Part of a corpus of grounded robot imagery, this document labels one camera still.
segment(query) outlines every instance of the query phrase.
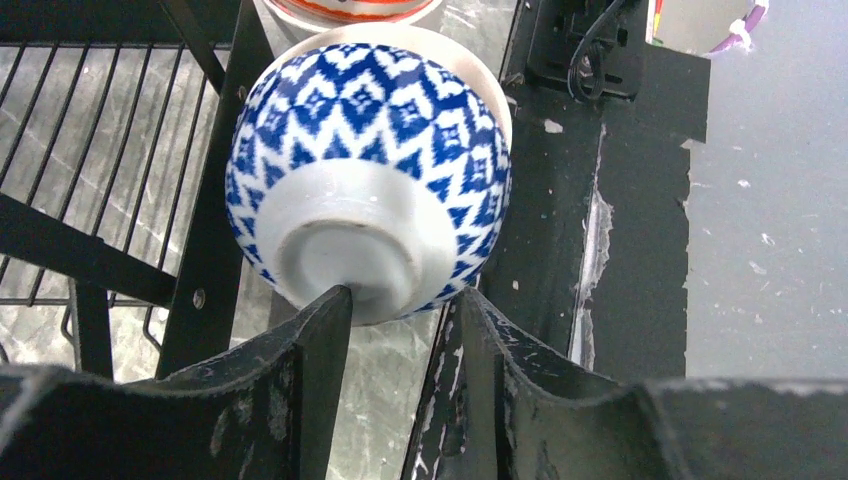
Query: screw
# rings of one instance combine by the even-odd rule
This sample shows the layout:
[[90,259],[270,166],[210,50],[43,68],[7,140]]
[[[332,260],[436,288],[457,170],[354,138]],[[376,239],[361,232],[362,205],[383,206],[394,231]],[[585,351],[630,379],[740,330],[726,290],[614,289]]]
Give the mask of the screw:
[[198,310],[203,308],[203,305],[206,303],[206,292],[202,288],[195,290],[194,295],[191,297],[191,303]]

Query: purple cable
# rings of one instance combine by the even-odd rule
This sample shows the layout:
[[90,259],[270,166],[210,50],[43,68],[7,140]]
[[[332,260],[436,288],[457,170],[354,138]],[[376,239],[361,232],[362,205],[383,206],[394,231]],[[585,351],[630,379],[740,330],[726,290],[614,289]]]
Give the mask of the purple cable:
[[[751,33],[754,28],[759,25],[760,20],[763,19],[766,14],[766,11],[768,11],[768,2],[757,2],[757,4],[754,5],[754,8],[751,9],[751,13],[742,17],[742,20],[745,22],[745,31]],[[740,42],[742,42],[742,37],[731,33],[727,36],[727,38],[724,39],[723,42],[719,43],[715,46],[715,48],[710,50],[707,55],[712,56],[724,52],[725,50],[729,50],[731,47]]]

